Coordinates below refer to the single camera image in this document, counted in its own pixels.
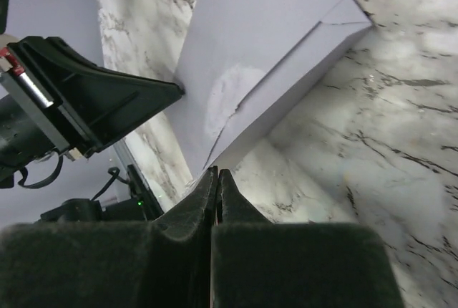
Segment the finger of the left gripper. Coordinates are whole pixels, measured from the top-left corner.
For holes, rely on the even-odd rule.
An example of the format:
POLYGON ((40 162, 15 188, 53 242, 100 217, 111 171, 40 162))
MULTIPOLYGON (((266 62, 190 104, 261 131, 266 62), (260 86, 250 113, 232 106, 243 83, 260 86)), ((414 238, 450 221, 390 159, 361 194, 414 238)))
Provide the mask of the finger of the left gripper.
POLYGON ((59 37, 23 39, 21 63, 52 101, 45 133, 61 153, 99 153, 184 95, 175 83, 97 66, 59 37))

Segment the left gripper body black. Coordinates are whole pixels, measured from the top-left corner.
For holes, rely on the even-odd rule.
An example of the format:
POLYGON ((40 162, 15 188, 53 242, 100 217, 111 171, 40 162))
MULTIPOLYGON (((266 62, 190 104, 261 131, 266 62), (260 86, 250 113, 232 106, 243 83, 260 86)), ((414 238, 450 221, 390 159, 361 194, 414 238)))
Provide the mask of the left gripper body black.
POLYGON ((56 152, 89 157, 89 60, 64 41, 9 42, 1 49, 1 160, 56 152))

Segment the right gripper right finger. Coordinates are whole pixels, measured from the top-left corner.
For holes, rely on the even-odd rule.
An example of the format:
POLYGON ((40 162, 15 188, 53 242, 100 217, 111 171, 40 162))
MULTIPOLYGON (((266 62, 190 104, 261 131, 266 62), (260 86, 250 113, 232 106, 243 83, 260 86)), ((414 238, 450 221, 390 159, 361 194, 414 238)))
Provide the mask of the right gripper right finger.
POLYGON ((402 307, 381 237, 354 223, 272 223, 219 174, 215 307, 402 307))

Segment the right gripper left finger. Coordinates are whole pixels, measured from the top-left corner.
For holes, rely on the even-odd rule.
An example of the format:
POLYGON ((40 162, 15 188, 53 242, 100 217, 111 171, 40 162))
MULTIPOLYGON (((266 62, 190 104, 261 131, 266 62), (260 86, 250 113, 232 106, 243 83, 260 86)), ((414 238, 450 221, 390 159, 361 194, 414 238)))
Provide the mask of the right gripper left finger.
POLYGON ((154 221, 17 224, 1 232, 3 307, 209 307, 218 169, 154 221))

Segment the grey envelope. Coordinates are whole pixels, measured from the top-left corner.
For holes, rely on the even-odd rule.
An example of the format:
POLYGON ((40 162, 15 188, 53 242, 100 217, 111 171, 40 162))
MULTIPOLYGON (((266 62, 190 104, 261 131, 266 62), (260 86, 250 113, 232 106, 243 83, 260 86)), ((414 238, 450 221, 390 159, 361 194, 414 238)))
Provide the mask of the grey envelope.
POLYGON ((197 0, 167 110, 190 172, 236 165, 370 28, 354 0, 197 0))

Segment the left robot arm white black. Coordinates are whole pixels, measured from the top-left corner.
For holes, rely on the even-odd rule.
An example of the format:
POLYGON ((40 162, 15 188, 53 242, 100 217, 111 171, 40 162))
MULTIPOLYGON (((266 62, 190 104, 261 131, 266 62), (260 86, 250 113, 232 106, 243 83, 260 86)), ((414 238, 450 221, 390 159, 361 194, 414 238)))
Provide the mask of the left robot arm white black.
POLYGON ((101 67, 59 37, 1 49, 1 187, 39 190, 64 160, 108 149, 183 96, 176 84, 101 67))

